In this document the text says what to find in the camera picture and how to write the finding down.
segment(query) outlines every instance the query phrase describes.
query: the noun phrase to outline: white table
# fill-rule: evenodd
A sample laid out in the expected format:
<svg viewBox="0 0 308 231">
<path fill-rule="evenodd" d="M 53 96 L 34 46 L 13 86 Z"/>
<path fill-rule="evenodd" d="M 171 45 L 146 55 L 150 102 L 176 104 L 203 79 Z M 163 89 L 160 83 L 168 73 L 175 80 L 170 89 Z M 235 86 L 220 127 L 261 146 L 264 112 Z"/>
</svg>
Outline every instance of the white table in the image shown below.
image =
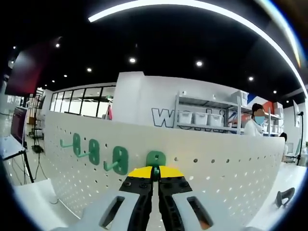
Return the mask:
<svg viewBox="0 0 308 231">
<path fill-rule="evenodd" d="M 15 186 L 13 189 L 19 205 L 43 231 L 68 227 L 79 220 L 58 200 L 51 180 Z"/>
<path fill-rule="evenodd" d="M 8 160 L 18 155 L 24 155 L 25 164 L 29 173 L 31 183 L 34 183 L 28 162 L 26 149 L 12 135 L 7 137 L 0 137 L 0 155 L 3 160 Z"/>
<path fill-rule="evenodd" d="M 247 226 L 259 228 L 264 231 L 270 230 L 288 211 L 295 201 L 296 196 L 300 193 L 300 187 L 306 173 L 306 167 L 296 166 L 295 164 L 281 163 L 277 178 L 273 187 L 255 217 Z M 295 188 L 295 194 L 287 207 L 278 208 L 274 201 L 277 192 L 284 192 L 290 188 Z"/>
</svg>

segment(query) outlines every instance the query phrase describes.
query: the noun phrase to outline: face mask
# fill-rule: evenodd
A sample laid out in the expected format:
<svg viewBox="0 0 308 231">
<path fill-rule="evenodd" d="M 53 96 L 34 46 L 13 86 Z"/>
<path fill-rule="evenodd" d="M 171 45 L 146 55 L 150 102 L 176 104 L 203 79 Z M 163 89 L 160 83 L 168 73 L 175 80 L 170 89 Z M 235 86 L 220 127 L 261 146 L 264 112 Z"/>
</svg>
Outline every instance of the face mask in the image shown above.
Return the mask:
<svg viewBox="0 0 308 231">
<path fill-rule="evenodd" d="M 264 116 L 255 116 L 255 122 L 259 125 L 263 124 L 265 117 Z"/>
</svg>

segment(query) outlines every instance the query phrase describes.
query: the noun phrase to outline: white storage box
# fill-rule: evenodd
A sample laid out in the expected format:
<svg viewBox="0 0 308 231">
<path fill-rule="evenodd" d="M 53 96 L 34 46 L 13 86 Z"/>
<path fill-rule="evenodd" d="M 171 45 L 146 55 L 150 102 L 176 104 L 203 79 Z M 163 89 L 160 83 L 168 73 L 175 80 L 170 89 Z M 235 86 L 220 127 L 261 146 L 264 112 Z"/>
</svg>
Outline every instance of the white storage box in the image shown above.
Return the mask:
<svg viewBox="0 0 308 231">
<path fill-rule="evenodd" d="M 278 133 L 278 125 L 272 125 L 273 126 L 273 129 L 272 129 L 272 132 L 273 133 Z"/>
<path fill-rule="evenodd" d="M 283 108 L 275 108 L 275 115 L 278 115 L 280 118 L 283 118 Z"/>
<path fill-rule="evenodd" d="M 247 106 L 247 100 L 248 100 L 248 93 L 244 92 L 242 90 L 238 90 L 237 92 L 233 93 L 230 96 L 230 102 L 237 103 L 237 97 L 238 96 L 241 98 L 241 105 L 246 107 Z"/>
<path fill-rule="evenodd" d="M 222 115 L 208 115 L 207 124 L 214 127 L 222 127 Z"/>
<path fill-rule="evenodd" d="M 278 103 L 278 102 L 275 102 L 274 103 L 274 108 L 283 108 L 282 104 L 281 103 Z"/>
<path fill-rule="evenodd" d="M 269 131 L 269 127 L 268 127 L 268 123 L 264 123 L 263 124 L 263 130 L 265 131 L 265 132 L 268 132 Z"/>
<path fill-rule="evenodd" d="M 197 125 L 207 125 L 208 113 L 195 112 L 193 114 L 193 123 Z"/>
<path fill-rule="evenodd" d="M 192 112 L 179 112 L 179 120 L 180 124 L 191 124 L 192 123 Z"/>
</svg>

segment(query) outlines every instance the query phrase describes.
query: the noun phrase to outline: led light strip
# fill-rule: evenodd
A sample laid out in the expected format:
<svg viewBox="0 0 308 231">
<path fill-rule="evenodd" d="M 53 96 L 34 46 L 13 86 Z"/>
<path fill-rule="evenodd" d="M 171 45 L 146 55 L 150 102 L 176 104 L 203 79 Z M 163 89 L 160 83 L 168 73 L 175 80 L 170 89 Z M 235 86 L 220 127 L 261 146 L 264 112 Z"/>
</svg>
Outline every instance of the led light strip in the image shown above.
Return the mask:
<svg viewBox="0 0 308 231">
<path fill-rule="evenodd" d="M 245 25 L 246 27 L 250 28 L 251 30 L 255 31 L 258 35 L 260 35 L 262 38 L 264 38 L 281 56 L 282 58 L 287 62 L 287 64 L 290 66 L 292 71 L 294 72 L 300 86 L 302 87 L 305 97 L 308 98 L 308 93 L 305 88 L 305 85 L 303 83 L 303 80 L 301 79 L 297 69 L 289 59 L 289 57 L 286 55 L 286 53 L 280 48 L 280 46 L 270 37 L 268 36 L 263 30 L 261 30 L 259 27 L 254 25 L 253 23 L 249 22 L 247 19 L 239 16 L 238 14 L 235 14 L 231 11 L 228 11 L 224 8 L 221 8 L 219 6 L 215 6 L 206 2 L 201 1 L 195 1 L 195 0 L 137 0 L 132 1 L 128 3 L 124 3 L 121 5 L 117 5 L 114 7 L 111 7 L 107 10 L 101 11 L 91 17 L 88 18 L 90 22 L 94 22 L 100 18 L 106 17 L 108 15 L 132 9 L 137 8 L 141 6 L 152 6 L 152 5 L 182 5 L 182 6 L 191 6 L 196 8 L 201 8 L 209 11 L 213 11 L 219 14 L 222 14 L 224 16 L 227 16 L 229 18 L 232 18 L 239 23 Z"/>
</svg>

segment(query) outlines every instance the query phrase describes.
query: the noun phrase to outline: person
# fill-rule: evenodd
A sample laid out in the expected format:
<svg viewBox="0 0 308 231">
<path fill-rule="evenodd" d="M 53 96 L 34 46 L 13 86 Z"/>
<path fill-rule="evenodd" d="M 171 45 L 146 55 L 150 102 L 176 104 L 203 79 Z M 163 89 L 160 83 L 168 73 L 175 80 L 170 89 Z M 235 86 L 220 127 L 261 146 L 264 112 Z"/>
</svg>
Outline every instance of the person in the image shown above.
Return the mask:
<svg viewBox="0 0 308 231">
<path fill-rule="evenodd" d="M 286 133 L 281 133 L 280 137 L 284 137 L 284 149 L 283 149 L 283 155 L 282 155 L 282 161 L 285 162 L 285 155 L 288 154 L 288 146 L 285 144 L 287 142 L 288 136 Z"/>
<path fill-rule="evenodd" d="M 265 119 L 265 112 L 262 105 L 255 103 L 252 105 L 252 116 L 245 125 L 244 135 L 263 136 L 262 124 Z"/>
</svg>

